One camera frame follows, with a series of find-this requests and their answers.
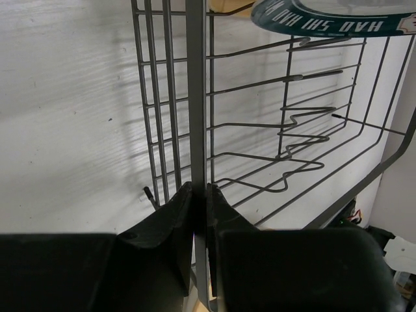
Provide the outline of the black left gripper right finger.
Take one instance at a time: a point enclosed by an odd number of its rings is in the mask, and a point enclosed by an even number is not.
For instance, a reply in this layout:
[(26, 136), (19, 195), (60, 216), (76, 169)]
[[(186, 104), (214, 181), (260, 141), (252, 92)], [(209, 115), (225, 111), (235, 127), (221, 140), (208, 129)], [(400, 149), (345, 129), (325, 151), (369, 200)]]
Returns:
[(260, 230), (207, 187), (219, 311), (403, 311), (378, 243), (362, 229)]

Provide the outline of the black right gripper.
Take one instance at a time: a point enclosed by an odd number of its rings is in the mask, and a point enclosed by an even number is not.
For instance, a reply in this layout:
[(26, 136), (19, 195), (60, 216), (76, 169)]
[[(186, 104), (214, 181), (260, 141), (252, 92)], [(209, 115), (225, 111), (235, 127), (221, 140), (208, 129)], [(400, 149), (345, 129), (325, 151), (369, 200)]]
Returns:
[(409, 298), (402, 295), (384, 260), (387, 241), (398, 235), (361, 227), (362, 220), (351, 200), (326, 225), (312, 311), (414, 311), (415, 292)]

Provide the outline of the white plate dark patterned rim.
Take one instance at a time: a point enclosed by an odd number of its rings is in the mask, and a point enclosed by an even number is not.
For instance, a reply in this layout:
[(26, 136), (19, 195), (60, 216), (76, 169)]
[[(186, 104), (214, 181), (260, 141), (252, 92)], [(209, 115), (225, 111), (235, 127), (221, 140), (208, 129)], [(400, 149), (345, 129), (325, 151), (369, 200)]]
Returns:
[(280, 34), (371, 38), (415, 34), (415, 1), (256, 1), (251, 21)]

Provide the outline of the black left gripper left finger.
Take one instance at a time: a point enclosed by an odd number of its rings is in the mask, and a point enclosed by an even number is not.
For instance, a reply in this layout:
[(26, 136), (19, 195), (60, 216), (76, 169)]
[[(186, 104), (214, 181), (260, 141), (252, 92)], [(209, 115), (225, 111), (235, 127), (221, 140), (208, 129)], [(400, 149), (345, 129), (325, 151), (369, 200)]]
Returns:
[(121, 234), (1, 235), (2, 311), (181, 311), (190, 288), (192, 190)]

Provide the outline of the grey wire dish rack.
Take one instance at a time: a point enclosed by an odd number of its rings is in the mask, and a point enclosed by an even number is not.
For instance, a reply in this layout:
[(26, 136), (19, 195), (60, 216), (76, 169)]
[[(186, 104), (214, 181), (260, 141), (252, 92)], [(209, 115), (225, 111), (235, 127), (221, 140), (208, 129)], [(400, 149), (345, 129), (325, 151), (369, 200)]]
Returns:
[(194, 177), (260, 228), (322, 227), (406, 152), (393, 116), (415, 35), (289, 36), (253, 4), (205, 13), (204, 114), (189, 102), (184, 1), (133, 1), (154, 207)]

